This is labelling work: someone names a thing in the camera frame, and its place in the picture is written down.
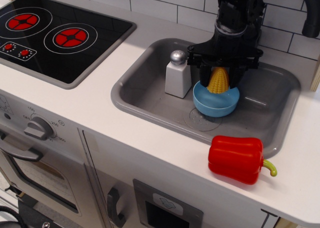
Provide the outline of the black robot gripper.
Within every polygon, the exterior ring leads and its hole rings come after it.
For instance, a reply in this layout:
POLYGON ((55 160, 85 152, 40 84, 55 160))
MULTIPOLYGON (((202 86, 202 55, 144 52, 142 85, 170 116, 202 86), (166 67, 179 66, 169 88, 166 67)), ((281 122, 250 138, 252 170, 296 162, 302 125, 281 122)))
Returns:
POLYGON ((235 88, 243 78, 246 67, 255 69, 263 51, 257 48, 256 38, 249 39, 247 33, 226 35, 215 31, 213 37, 187 48, 187 63, 199 68, 200 84, 207 87, 212 67, 229 68, 229 87, 235 88))

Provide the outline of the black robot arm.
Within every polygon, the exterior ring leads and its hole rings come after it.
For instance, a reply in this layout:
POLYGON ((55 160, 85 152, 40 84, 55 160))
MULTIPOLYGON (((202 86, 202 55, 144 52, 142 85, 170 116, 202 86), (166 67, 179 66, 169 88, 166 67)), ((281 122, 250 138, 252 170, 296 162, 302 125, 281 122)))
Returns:
POLYGON ((213 37, 187 48, 187 63, 199 69, 202 86, 209 85, 216 67, 228 70, 230 88, 238 86, 247 70, 258 68, 265 7, 263 0, 218 0, 213 37))

